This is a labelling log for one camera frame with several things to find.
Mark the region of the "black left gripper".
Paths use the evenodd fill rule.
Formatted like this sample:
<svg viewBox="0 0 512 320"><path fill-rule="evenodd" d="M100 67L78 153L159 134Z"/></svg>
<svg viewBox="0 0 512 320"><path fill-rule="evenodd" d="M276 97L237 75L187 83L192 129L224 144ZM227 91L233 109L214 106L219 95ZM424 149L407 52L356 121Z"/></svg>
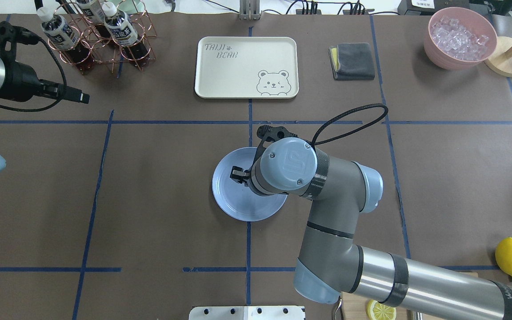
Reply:
<svg viewBox="0 0 512 320"><path fill-rule="evenodd" d="M88 104L90 96L81 89L57 87L57 84L37 77L34 69L19 62L4 63L5 76L0 88L0 99L26 102L33 96Z"/></svg>

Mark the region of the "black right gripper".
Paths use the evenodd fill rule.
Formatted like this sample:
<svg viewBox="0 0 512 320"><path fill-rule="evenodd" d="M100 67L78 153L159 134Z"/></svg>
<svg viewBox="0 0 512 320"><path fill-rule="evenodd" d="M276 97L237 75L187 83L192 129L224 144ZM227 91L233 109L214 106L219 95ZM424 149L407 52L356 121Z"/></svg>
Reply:
<svg viewBox="0 0 512 320"><path fill-rule="evenodd" d="M250 188L250 190L255 189L251 169L244 170L243 168L232 166L230 178L238 184L244 184L246 187Z"/></svg>

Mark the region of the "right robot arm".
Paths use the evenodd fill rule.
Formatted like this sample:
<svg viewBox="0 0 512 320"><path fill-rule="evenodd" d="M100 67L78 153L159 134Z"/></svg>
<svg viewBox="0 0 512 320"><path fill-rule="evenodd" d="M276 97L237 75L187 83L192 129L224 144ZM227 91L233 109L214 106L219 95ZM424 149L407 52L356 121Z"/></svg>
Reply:
<svg viewBox="0 0 512 320"><path fill-rule="evenodd" d="M354 243L358 218L382 198L379 172L331 157L296 137L276 140L230 178L259 196L312 201L293 286L334 304L341 293L447 320L512 320L512 283L503 284Z"/></svg>

